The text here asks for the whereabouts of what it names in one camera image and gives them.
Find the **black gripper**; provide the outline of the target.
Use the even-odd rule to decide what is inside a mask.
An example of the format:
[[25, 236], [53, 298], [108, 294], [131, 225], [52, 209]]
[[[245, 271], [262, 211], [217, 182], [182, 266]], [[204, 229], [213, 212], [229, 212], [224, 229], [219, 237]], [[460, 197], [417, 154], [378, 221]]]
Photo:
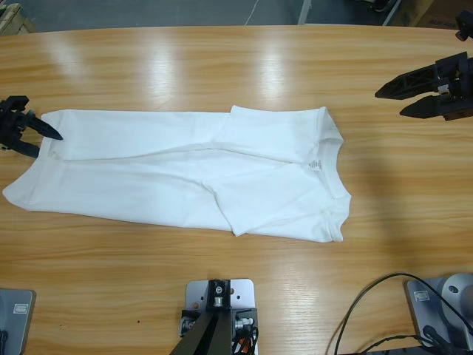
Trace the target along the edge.
[[472, 58], [467, 52], [400, 74], [385, 83], [375, 97], [404, 100], [427, 92], [438, 95], [426, 96], [404, 107], [400, 115], [421, 119], [443, 117], [446, 121], [472, 117]]
[[25, 95], [13, 95], [1, 100], [1, 145], [27, 157], [37, 158], [39, 147], [21, 140], [26, 126], [46, 138], [62, 141], [63, 137], [55, 128], [37, 118], [32, 110], [24, 118], [23, 111], [28, 102]]

